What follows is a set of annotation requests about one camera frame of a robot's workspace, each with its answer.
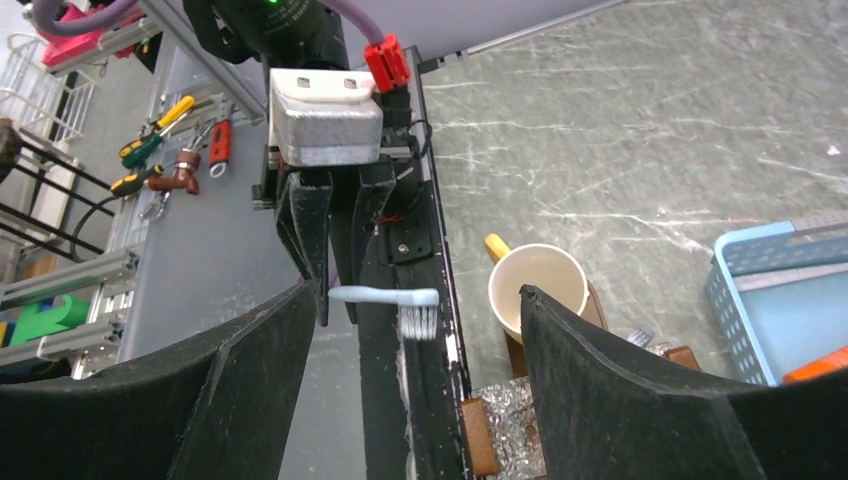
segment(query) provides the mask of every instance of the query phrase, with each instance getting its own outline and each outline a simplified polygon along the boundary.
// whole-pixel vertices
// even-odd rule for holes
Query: wire
[[[115,0],[111,5],[86,15],[85,18],[57,22],[53,16],[64,4],[64,0],[33,0],[32,19],[38,28],[46,33],[58,37],[76,37],[115,23],[136,2],[138,0]]]
[[[381,45],[386,39],[383,31],[377,26],[377,23],[368,16],[361,8],[350,0],[319,0],[327,8],[335,10],[339,15],[346,18],[347,21],[353,24],[369,45]]]
[[[90,65],[92,67],[100,67],[100,70],[97,71],[97,75],[100,76],[100,78],[103,78],[106,76],[106,71],[109,68],[109,60],[106,59],[101,63],[86,62],[86,65]]]
[[[104,207],[107,203],[109,203],[113,200],[117,200],[117,199],[118,199],[118,197],[107,197],[107,198],[104,198],[103,200],[100,200],[99,202],[97,202],[97,204],[95,206],[89,208],[88,211],[85,212],[85,214],[83,214],[82,218],[80,218],[80,221],[77,223],[76,228],[74,228],[74,233],[72,233],[71,236],[74,237],[74,239],[79,238],[79,234],[82,231],[82,227],[85,225],[85,222],[87,222],[88,219],[91,218],[92,215],[94,215],[94,212],[96,212],[99,208]],[[84,261],[77,254],[77,242],[76,241],[71,242],[71,258],[73,258],[75,262],[83,262]]]
[[[396,213],[396,214],[392,215],[391,217],[381,216],[381,217],[377,218],[377,225],[386,225],[388,223],[398,223],[398,222],[402,222],[403,220],[404,220],[404,216],[399,214],[399,213]]]
[[[430,148],[433,139],[433,126],[430,125],[430,122],[424,120],[423,118],[419,118],[418,120],[409,124],[409,128],[407,128],[407,132],[412,134],[412,127],[418,125],[419,123],[424,124],[424,143],[421,144],[421,150],[418,152],[418,158],[424,158],[430,153]]]

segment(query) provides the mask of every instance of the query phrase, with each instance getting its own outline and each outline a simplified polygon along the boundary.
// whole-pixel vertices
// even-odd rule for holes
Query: mug
[[[589,282],[577,260],[554,245],[531,243],[514,250],[492,233],[483,240],[495,267],[489,275],[489,305],[506,333],[521,340],[523,285],[544,290],[554,300],[582,315],[589,301]]]

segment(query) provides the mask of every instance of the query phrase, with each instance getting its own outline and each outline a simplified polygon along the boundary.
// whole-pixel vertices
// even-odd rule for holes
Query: green toy block
[[[34,303],[21,308],[15,331],[9,346],[20,345],[45,335],[66,332],[85,323],[91,305],[85,300],[62,295],[64,305],[39,311],[41,305]]]

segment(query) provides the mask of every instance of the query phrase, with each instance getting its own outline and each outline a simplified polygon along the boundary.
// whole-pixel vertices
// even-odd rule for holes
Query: aluminum foil
[[[529,378],[482,388],[473,396],[486,401],[489,434],[500,466],[500,473],[489,478],[524,480],[545,475]]]

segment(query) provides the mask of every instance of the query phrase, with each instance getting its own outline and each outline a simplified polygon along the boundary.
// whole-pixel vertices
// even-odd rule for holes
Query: yellow mug handle
[[[496,233],[486,235],[486,238],[483,239],[483,245],[486,246],[486,251],[489,252],[492,263],[498,263],[511,250],[509,245]]]

